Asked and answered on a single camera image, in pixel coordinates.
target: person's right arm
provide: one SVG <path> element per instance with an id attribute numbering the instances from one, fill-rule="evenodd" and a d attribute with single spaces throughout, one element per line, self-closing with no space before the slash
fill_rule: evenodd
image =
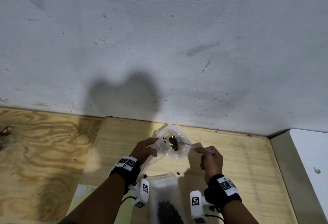
<path id="1" fill-rule="evenodd" d="M 223 156 L 214 146 L 207 148 L 213 150 L 214 154 L 202 147 L 198 147 L 196 151 L 203 154 L 200 167 L 205 170 L 205 182 L 208 184 L 213 176 L 222 174 Z M 228 202 L 221 213 L 225 224 L 259 224 L 244 204 L 238 200 Z"/>

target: person's left arm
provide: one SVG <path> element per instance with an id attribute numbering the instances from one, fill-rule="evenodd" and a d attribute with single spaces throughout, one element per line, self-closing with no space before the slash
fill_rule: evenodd
<path id="1" fill-rule="evenodd" d="M 142 165 L 150 155 L 157 157 L 156 149 L 148 148 L 158 138 L 149 138 L 137 143 L 131 157 Z M 94 192 L 70 212 L 61 223 L 102 224 L 114 223 L 125 190 L 125 181 L 117 173 L 107 178 Z"/>

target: person's left hand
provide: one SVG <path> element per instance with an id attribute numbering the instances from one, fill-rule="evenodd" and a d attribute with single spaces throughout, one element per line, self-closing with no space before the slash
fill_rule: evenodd
<path id="1" fill-rule="evenodd" d="M 156 142 L 158 138 L 149 138 L 137 143 L 130 156 L 137 159 L 137 161 L 142 165 L 150 155 L 157 157 L 157 150 L 147 147 Z"/>

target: wood grain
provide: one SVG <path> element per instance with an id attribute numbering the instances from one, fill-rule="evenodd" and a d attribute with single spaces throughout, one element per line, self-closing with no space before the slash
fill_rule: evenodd
<path id="1" fill-rule="evenodd" d="M 63 218 L 102 119 L 0 109 L 0 223 Z"/>
<path id="2" fill-rule="evenodd" d="M 136 143 L 154 135 L 165 124 L 121 118 L 105 118 L 80 183 L 100 185 L 112 166 L 133 150 Z M 231 132 L 177 126 L 193 144 L 214 145 L 224 157 L 223 173 L 241 192 L 244 204 L 261 224 L 297 223 L 281 173 L 269 140 Z M 164 157 L 151 165 L 147 176 L 179 172 L 179 185 L 186 215 L 190 218 L 189 193 L 207 187 L 199 168 L 200 155 L 190 152 L 188 158 Z M 148 208 L 133 210 L 131 223 L 148 223 Z M 218 220 L 209 219 L 209 223 Z"/>

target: open plastic bag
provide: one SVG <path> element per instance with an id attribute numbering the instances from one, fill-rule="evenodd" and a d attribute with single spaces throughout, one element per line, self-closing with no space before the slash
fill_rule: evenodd
<path id="1" fill-rule="evenodd" d="M 140 167 L 141 174 L 145 173 L 146 169 L 151 165 L 168 156 L 175 159 L 182 159 L 188 156 L 191 146 L 181 145 L 178 151 L 174 151 L 169 141 L 170 136 L 180 137 L 184 143 L 191 144 L 185 133 L 173 125 L 168 125 L 165 128 L 156 132 L 156 137 L 159 139 L 152 145 L 152 148 L 157 150 L 157 157 L 150 155 L 145 163 Z"/>
<path id="2" fill-rule="evenodd" d="M 187 223 L 178 178 L 173 173 L 147 177 L 152 224 Z"/>

